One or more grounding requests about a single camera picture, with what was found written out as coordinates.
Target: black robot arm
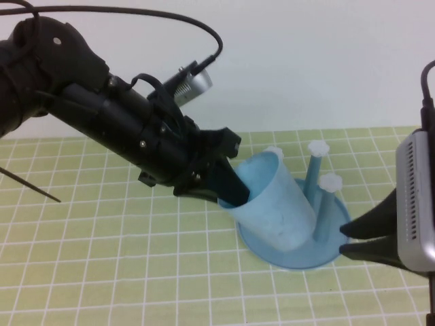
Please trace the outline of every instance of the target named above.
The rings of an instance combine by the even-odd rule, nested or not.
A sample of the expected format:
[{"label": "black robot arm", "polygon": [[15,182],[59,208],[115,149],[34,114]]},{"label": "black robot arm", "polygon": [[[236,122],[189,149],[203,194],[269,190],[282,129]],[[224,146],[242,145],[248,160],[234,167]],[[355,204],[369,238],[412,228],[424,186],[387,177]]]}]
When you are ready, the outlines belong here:
[{"label": "black robot arm", "polygon": [[[12,62],[35,33],[33,49]],[[200,130],[174,101],[195,62],[165,84],[147,74],[129,84],[109,72],[70,24],[39,17],[0,41],[0,67],[1,136],[49,113],[138,166],[146,185],[174,187],[176,196],[247,202],[249,190],[228,163],[241,138],[228,128]],[[142,97],[132,89],[138,80],[155,91]]]}]

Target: blue cup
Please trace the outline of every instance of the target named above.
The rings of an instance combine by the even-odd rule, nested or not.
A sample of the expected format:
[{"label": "blue cup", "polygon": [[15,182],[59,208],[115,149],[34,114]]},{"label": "blue cup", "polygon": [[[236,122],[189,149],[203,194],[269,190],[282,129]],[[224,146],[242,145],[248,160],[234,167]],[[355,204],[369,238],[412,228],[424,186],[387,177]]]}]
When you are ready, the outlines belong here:
[{"label": "blue cup", "polygon": [[236,174],[251,194],[246,204],[218,204],[265,243],[279,251],[291,251],[308,241],[316,215],[302,190],[283,163],[279,148],[269,147],[242,162]]}]

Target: white background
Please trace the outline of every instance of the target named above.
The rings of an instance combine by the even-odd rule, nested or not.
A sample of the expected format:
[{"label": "white background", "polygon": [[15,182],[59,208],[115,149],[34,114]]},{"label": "white background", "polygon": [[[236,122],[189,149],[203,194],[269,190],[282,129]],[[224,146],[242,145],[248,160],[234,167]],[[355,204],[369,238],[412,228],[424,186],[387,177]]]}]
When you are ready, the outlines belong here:
[{"label": "white background", "polygon": [[[419,75],[435,59],[434,0],[55,0],[35,5],[144,7],[189,15],[214,28],[224,52],[209,67],[214,87],[186,105],[201,128],[293,130],[419,123]],[[52,14],[130,80],[160,80],[215,51],[200,29],[159,18]],[[26,16],[1,17],[6,38]],[[150,90],[139,88],[144,94]],[[79,134],[53,117],[9,137]]]}]

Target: table surface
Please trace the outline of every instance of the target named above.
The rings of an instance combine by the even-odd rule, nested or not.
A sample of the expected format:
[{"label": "table surface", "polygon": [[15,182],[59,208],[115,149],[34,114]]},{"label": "table surface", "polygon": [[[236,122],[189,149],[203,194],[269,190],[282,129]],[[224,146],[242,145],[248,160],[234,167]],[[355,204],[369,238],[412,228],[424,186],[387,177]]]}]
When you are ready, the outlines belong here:
[{"label": "table surface", "polygon": [[[344,181],[353,218],[390,193],[395,149],[414,128],[241,133],[237,165],[269,145],[304,178]],[[0,177],[0,325],[424,325],[426,280],[340,257],[306,272],[260,261],[215,204],[137,181],[135,166],[86,138],[0,142],[0,166],[62,200]]]}]

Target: blue base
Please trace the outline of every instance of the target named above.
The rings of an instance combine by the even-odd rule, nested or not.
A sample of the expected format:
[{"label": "blue base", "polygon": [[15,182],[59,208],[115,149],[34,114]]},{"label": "blue base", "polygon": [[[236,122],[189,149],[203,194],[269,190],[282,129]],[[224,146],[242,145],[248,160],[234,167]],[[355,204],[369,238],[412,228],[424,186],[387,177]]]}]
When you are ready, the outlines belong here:
[{"label": "blue base", "polygon": [[[303,188],[304,180],[297,179],[296,182],[299,187]],[[323,190],[317,187],[314,199],[314,210],[316,213],[319,210],[322,192]],[[329,230],[322,230],[322,232],[329,232],[329,238],[326,242],[315,242],[311,239],[300,248],[286,253],[278,251],[264,243],[248,229],[240,225],[240,223],[237,225],[243,242],[259,258],[280,268],[308,270],[328,264],[336,259],[340,255],[338,248],[349,240],[340,233],[339,229],[351,219],[347,209],[337,197],[334,201],[332,214],[327,218],[331,220]]]}]

